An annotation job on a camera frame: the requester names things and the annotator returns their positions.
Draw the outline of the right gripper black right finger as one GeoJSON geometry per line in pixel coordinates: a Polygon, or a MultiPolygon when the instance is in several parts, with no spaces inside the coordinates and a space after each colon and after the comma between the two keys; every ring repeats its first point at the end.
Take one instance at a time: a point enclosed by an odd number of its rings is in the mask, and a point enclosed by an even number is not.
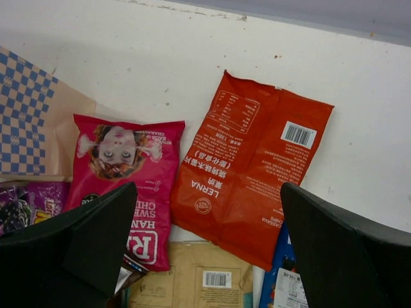
{"type": "Polygon", "coordinates": [[[281,187],[309,307],[410,307],[410,233],[281,187]]]}

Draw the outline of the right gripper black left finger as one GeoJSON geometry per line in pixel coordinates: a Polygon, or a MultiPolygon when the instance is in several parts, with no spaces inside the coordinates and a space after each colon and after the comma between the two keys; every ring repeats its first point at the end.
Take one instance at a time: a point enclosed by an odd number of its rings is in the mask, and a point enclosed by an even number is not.
{"type": "Polygon", "coordinates": [[[1,236],[1,307],[106,307],[137,200],[129,182],[1,236]]]}

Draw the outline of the brown Kettle chips bag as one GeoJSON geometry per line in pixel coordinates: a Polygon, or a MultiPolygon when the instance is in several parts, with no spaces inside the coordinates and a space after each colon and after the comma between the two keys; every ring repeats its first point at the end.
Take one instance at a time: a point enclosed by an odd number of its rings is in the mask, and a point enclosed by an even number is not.
{"type": "Polygon", "coordinates": [[[149,273],[149,269],[143,266],[140,260],[130,252],[123,254],[123,263],[120,267],[118,281],[114,295],[130,287],[149,273]]]}

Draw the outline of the pink hand cooked chips bag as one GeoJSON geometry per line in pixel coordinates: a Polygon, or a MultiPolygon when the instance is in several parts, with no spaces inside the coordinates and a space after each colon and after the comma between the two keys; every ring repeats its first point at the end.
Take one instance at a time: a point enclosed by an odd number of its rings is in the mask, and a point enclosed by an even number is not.
{"type": "Polygon", "coordinates": [[[184,121],[136,124],[74,115],[77,139],[65,211],[133,182],[137,187],[127,250],[150,271],[168,271],[170,195],[184,121]]]}

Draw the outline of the blue checkered paper bag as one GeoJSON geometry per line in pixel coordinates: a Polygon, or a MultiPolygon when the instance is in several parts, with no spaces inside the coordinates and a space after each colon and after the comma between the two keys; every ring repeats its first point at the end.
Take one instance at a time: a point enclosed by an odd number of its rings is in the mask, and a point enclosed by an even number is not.
{"type": "Polygon", "coordinates": [[[1,48],[1,178],[64,181],[72,176],[78,128],[95,100],[1,48]]]}

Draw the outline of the orange Lerna cassava chips bag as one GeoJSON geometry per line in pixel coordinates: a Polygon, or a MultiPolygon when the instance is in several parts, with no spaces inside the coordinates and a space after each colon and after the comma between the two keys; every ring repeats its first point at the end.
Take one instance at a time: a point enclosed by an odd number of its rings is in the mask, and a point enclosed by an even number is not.
{"type": "Polygon", "coordinates": [[[174,225],[266,271],[333,106],[224,72],[171,193],[174,225]]]}

